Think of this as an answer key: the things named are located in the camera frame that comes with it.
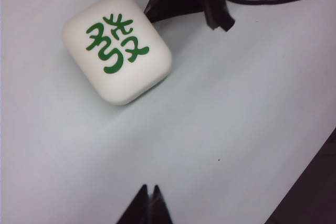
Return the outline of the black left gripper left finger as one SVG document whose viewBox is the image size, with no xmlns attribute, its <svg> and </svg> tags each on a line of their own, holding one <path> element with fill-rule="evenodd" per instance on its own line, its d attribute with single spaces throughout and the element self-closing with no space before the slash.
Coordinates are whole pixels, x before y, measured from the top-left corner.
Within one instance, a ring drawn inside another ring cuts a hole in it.
<svg viewBox="0 0 336 224">
<path fill-rule="evenodd" d="M 146 184 L 142 185 L 117 224 L 141 224 L 149 221 L 149 194 Z"/>
</svg>

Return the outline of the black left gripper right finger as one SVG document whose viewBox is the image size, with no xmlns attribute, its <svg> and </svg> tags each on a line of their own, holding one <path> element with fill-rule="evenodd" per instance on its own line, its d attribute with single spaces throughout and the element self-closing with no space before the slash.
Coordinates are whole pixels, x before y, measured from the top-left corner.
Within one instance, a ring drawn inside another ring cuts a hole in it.
<svg viewBox="0 0 336 224">
<path fill-rule="evenodd" d="M 167 204 L 158 185 L 154 186 L 149 201 L 149 223 L 173 224 Z"/>
</svg>

